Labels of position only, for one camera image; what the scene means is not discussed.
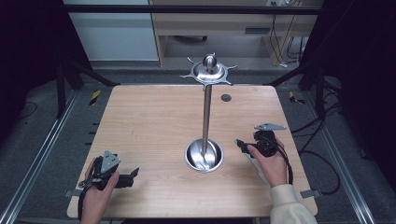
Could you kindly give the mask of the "black metal frame stand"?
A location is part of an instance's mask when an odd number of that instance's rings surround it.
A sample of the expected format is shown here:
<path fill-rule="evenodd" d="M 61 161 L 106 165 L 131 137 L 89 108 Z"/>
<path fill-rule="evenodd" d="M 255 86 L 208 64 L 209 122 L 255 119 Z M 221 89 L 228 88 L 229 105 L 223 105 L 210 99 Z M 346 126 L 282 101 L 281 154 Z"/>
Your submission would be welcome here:
<path fill-rule="evenodd" d="M 291 70 L 286 75 L 279 77 L 268 83 L 268 86 L 277 87 L 281 83 L 302 75 L 298 87 L 301 91 L 309 90 L 313 85 L 316 85 L 315 92 L 315 111 L 321 120 L 325 120 L 324 109 L 324 69 L 322 66 L 314 61 L 300 64 L 297 68 Z"/>
<path fill-rule="evenodd" d="M 87 75 L 108 87 L 118 86 L 117 82 L 113 82 L 105 77 L 102 77 L 101 75 L 94 72 L 91 68 L 80 63 L 75 61 L 60 62 L 56 68 L 58 119 L 65 113 L 66 110 L 64 81 L 67 80 L 73 90 L 81 90 L 84 85 L 84 82 L 80 77 L 81 74 Z"/>

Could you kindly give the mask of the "person's right hand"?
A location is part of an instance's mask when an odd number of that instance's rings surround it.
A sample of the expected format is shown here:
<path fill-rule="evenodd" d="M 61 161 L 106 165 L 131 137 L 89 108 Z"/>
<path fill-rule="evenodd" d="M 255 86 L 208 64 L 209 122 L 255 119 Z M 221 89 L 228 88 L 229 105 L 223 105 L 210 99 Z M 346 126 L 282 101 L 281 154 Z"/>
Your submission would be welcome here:
<path fill-rule="evenodd" d="M 271 188 L 288 183 L 287 164 L 279 152 L 267 158 L 256 148 L 252 156 L 260 163 Z"/>

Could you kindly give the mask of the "person's left hand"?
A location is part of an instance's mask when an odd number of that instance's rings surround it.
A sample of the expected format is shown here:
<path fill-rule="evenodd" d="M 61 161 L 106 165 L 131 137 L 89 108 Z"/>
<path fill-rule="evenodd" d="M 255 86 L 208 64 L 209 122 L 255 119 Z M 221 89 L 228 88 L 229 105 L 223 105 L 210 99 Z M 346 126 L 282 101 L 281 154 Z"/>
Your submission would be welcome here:
<path fill-rule="evenodd" d="M 97 187 L 90 187 L 86 191 L 82 204 L 80 224 L 100 224 L 109 205 L 112 192 L 118 184 L 119 176 L 120 173 L 115 172 L 109 178 L 103 190 L 99 190 Z"/>

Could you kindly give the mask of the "white cabinet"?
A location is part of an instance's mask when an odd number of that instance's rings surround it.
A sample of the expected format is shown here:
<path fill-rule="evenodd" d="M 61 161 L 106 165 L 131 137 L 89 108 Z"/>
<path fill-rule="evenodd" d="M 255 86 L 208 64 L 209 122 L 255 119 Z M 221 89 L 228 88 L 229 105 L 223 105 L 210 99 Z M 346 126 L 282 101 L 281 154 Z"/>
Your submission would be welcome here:
<path fill-rule="evenodd" d="M 69 14 L 91 62 L 158 61 L 149 13 Z"/>

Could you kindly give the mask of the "yellow black striped tape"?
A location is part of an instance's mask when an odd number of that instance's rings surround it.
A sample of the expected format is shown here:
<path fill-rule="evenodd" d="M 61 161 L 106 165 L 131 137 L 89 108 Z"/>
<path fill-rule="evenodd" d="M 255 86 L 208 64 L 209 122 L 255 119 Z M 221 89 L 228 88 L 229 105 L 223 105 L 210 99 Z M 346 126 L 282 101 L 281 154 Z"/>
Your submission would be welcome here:
<path fill-rule="evenodd" d="M 296 99 L 293 91 L 289 91 L 289 99 L 291 102 L 294 102 L 296 104 L 305 105 L 305 100 Z"/>
<path fill-rule="evenodd" d="M 100 93 L 101 93 L 100 90 L 94 91 L 94 93 L 92 94 L 92 98 L 91 98 L 91 100 L 89 102 L 89 105 L 95 105 L 96 104 L 96 101 L 97 101 Z"/>

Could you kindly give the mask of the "light wooden desk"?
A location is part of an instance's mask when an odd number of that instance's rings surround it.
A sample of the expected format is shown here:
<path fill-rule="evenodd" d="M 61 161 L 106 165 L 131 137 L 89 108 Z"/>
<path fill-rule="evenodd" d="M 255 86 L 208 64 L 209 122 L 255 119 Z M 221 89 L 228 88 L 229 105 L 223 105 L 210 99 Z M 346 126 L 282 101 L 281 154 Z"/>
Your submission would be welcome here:
<path fill-rule="evenodd" d="M 152 6 L 321 7 L 324 0 L 148 0 Z M 272 64 L 285 63 L 289 41 L 308 37 L 315 15 L 162 14 L 151 15 L 160 62 L 169 36 L 258 35 Z"/>

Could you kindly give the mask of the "black horizontal frame bar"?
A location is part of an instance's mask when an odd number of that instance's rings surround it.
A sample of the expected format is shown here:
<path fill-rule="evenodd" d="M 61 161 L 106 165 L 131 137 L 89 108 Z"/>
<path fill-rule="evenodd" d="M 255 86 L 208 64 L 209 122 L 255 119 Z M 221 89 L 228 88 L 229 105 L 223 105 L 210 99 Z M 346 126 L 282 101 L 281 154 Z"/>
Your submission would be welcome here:
<path fill-rule="evenodd" d="M 319 15 L 321 7 L 237 7 L 237 6 L 141 6 L 64 5 L 60 9 L 79 13 L 162 13 L 162 14 L 262 14 Z"/>

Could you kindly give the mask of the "aluminium floor rail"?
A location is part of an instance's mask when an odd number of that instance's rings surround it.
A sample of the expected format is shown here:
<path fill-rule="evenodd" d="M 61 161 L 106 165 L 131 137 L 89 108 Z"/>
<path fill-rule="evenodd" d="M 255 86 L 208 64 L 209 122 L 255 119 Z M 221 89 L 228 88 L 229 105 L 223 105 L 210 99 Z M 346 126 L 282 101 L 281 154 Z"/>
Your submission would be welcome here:
<path fill-rule="evenodd" d="M 60 117 L 53 122 L 45 140 L 37 151 L 35 158 L 30 163 L 29 169 L 26 171 L 23 180 L 18 185 L 13 197 L 7 204 L 7 207 L 0 214 L 0 224 L 13 224 L 16 220 L 45 162 L 47 161 L 56 140 L 63 130 L 77 98 L 78 91 L 71 91 L 70 96 L 66 101 L 64 112 L 62 112 Z"/>
<path fill-rule="evenodd" d="M 318 133 L 321 140 L 324 142 L 326 154 L 329 156 L 331 165 L 340 177 L 340 187 L 344 190 L 359 223 L 377 224 L 371 209 L 363 197 L 361 189 L 347 166 L 347 161 L 342 158 L 339 147 L 336 145 L 327 127 L 327 117 L 330 117 L 333 113 L 338 111 L 340 105 L 338 103 L 333 103 L 331 105 L 325 100 L 320 100 L 320 102 L 324 103 L 324 114 L 321 116 L 323 124 Z"/>

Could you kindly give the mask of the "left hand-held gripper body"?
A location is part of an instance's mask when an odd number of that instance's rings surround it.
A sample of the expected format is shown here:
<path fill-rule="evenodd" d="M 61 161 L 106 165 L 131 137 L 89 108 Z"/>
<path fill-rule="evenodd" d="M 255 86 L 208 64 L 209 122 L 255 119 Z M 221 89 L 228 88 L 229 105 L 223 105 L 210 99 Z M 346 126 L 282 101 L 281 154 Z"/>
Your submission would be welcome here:
<path fill-rule="evenodd" d="M 87 189 L 88 187 L 96 186 L 98 189 L 103 190 L 109 178 L 117 170 L 119 163 L 120 158 L 118 155 L 106 150 L 103 156 L 99 156 L 93 161 L 89 176 L 83 181 L 83 188 Z"/>

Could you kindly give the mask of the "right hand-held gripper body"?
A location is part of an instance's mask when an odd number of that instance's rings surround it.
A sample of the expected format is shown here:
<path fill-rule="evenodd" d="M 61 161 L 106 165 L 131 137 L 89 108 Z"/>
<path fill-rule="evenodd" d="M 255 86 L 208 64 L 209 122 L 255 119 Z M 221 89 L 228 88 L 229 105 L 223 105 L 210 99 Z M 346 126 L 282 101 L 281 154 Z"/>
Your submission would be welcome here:
<path fill-rule="evenodd" d="M 273 123 L 263 123 L 254 127 L 256 132 L 253 137 L 256 141 L 256 148 L 264 157 L 272 157 L 279 152 L 283 157 L 286 153 L 283 147 L 277 142 L 275 131 L 285 130 L 285 126 L 279 126 Z"/>

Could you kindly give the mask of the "pale tool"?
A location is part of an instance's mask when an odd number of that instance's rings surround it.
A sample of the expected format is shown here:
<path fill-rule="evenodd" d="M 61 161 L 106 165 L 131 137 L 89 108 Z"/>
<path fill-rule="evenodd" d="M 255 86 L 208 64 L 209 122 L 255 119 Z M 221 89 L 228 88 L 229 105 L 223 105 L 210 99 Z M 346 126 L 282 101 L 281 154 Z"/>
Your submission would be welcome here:
<path fill-rule="evenodd" d="M 250 160 L 250 162 L 254 165 L 254 167 L 256 168 L 257 174 L 258 174 L 259 178 L 262 180 L 262 182 L 263 182 L 265 185 L 269 186 L 269 182 L 268 182 L 268 180 L 266 179 L 266 176 L 265 176 L 265 174 L 264 174 L 264 172 L 263 172 L 263 170 L 262 170 L 262 167 L 261 167 L 260 163 L 259 163 L 259 162 L 255 159 L 255 157 L 252 156 L 251 154 L 245 153 L 245 155 L 246 155 L 246 157 Z"/>

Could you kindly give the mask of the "steel utensil stand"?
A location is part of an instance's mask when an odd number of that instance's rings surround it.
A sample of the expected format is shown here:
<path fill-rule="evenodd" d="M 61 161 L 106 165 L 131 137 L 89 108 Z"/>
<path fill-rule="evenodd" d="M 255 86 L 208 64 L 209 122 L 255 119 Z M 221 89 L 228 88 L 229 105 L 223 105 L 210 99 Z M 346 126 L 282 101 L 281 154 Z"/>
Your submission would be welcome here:
<path fill-rule="evenodd" d="M 203 85 L 204 105 L 202 137 L 187 144 L 184 159 L 192 170 L 204 174 L 218 169 L 224 158 L 221 145 L 209 137 L 212 87 L 220 83 L 231 85 L 227 76 L 229 70 L 235 69 L 236 65 L 225 66 L 217 60 L 215 53 L 207 54 L 200 62 L 191 59 L 188 61 L 192 63 L 192 68 L 186 77 L 191 77 Z"/>

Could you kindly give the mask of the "dark curtain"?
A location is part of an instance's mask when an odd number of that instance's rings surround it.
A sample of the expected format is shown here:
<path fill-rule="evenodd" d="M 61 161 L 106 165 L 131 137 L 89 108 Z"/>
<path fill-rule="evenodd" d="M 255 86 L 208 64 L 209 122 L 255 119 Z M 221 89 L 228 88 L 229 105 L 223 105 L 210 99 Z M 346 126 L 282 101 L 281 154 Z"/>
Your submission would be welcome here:
<path fill-rule="evenodd" d="M 346 117 L 396 191 L 396 0 L 323 0 L 304 53 L 341 81 Z"/>
<path fill-rule="evenodd" d="M 56 78 L 62 60 L 91 66 L 64 0 L 0 0 L 0 145 L 27 93 Z"/>

